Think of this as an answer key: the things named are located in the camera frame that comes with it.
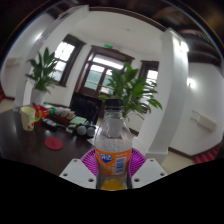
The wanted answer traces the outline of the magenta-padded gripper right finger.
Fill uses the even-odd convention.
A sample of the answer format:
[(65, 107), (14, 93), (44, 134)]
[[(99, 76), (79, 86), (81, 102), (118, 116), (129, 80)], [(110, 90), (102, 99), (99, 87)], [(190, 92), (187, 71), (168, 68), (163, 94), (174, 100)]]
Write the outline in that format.
[(147, 159), (138, 150), (132, 149), (128, 165), (127, 187), (136, 189), (165, 177), (167, 173), (154, 159)]

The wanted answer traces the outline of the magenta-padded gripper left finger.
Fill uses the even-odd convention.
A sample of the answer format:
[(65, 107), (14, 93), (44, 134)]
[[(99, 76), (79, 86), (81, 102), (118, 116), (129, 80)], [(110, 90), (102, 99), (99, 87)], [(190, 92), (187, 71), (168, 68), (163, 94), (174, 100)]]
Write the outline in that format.
[(60, 174), (60, 177), (84, 188), (97, 186), (98, 163), (95, 150), (91, 149), (80, 159), (73, 158)]

